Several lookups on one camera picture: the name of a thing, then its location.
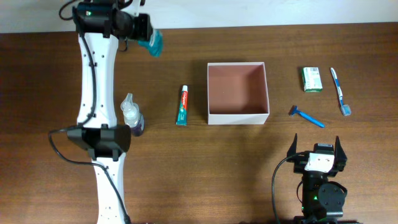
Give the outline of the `red green toothpaste tube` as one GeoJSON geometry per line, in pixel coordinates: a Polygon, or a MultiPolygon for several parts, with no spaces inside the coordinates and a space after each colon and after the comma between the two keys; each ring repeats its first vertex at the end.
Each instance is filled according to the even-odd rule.
{"type": "Polygon", "coordinates": [[[187,98],[188,98],[188,86],[182,87],[180,106],[178,109],[176,125],[186,126],[187,125],[187,98]]]}

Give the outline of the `blue disposable razor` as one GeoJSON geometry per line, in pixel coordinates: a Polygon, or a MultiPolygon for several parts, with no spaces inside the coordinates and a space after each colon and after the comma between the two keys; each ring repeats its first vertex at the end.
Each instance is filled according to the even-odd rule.
{"type": "Polygon", "coordinates": [[[307,121],[313,123],[314,125],[324,128],[325,125],[321,123],[320,121],[316,120],[315,118],[309,116],[308,114],[304,113],[303,111],[298,110],[298,107],[296,105],[293,105],[289,111],[290,116],[294,116],[295,114],[298,114],[302,118],[306,119],[307,121]]]}

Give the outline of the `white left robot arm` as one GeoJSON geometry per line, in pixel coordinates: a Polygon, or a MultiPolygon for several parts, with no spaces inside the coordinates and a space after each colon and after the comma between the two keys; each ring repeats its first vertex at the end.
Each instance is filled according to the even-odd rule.
{"type": "Polygon", "coordinates": [[[150,17],[139,1],[83,1],[72,9],[82,59],[81,104],[68,139],[88,153],[96,175],[98,223],[130,223],[124,204],[123,166],[131,131],[118,124],[114,64],[119,41],[149,41],[150,17]]]}

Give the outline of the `clear purple spray bottle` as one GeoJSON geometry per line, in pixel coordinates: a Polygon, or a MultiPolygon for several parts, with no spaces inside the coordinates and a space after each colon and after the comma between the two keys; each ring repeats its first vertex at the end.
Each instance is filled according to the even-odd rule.
{"type": "Polygon", "coordinates": [[[131,129],[133,136],[141,136],[144,133],[144,116],[141,113],[137,103],[133,102],[133,94],[128,93],[121,103],[121,110],[124,116],[124,122],[131,129]]]}

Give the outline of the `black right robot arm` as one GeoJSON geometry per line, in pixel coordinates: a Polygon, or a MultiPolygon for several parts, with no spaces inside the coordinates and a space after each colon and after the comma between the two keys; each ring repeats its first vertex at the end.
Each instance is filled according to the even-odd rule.
{"type": "Polygon", "coordinates": [[[341,223],[343,206],[348,190],[341,184],[330,181],[344,171],[348,160],[340,139],[335,144],[315,144],[312,151],[297,152],[297,137],[287,151],[287,162],[294,164],[294,172],[302,175],[302,216],[294,223],[341,223]]]}

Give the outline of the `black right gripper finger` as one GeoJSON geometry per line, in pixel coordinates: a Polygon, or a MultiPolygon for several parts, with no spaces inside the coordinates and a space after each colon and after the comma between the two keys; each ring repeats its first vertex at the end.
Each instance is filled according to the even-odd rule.
{"type": "Polygon", "coordinates": [[[289,147],[289,150],[287,151],[287,157],[293,156],[294,154],[296,154],[297,152],[297,134],[295,134],[294,136],[294,140],[292,142],[292,144],[289,147]]]}
{"type": "Polygon", "coordinates": [[[335,159],[346,159],[346,154],[341,146],[339,136],[335,140],[335,159]]]}

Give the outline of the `blue mouthwash bottle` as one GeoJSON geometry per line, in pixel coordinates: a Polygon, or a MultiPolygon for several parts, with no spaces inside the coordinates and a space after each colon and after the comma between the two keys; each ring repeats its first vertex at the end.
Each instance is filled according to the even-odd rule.
{"type": "Polygon", "coordinates": [[[146,48],[153,57],[160,57],[164,47],[163,35],[160,30],[154,29],[150,40],[139,40],[138,44],[146,48]]]}

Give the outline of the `green white soap box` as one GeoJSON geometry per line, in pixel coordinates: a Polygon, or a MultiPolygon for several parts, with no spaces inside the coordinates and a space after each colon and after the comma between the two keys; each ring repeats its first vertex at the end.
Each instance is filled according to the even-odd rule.
{"type": "Polygon", "coordinates": [[[321,92],[323,90],[318,67],[303,67],[302,80],[304,92],[321,92]]]}

